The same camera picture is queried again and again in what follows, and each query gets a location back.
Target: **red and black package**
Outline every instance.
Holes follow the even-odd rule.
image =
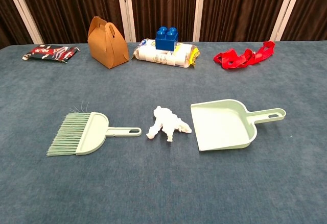
[[[67,61],[78,51],[79,49],[77,47],[41,44],[26,53],[22,58],[24,60],[33,58],[67,63]]]

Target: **mint green dustpan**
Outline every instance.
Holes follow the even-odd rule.
[[[233,99],[192,104],[191,113],[200,151],[245,148],[256,137],[256,123],[286,115],[281,108],[249,112]]]

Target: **brown paper bag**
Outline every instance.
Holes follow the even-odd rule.
[[[87,43],[91,56],[107,68],[116,67],[129,60],[123,36],[114,24],[98,16],[91,21]]]

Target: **blue lego brick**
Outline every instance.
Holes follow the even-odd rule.
[[[160,27],[155,37],[155,48],[163,51],[174,51],[178,41],[177,29]]]

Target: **snack package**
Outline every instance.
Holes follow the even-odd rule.
[[[195,66],[195,59],[200,55],[198,47],[192,44],[177,43],[175,50],[162,51],[155,48],[154,39],[144,39],[136,47],[133,57],[148,62],[162,63],[166,65],[189,67]]]
[[[40,44],[37,47],[30,50],[23,55],[23,60],[28,59],[40,59],[49,61],[58,61],[67,63],[67,61],[76,53],[79,49],[77,47],[68,47],[60,45],[47,45]]]

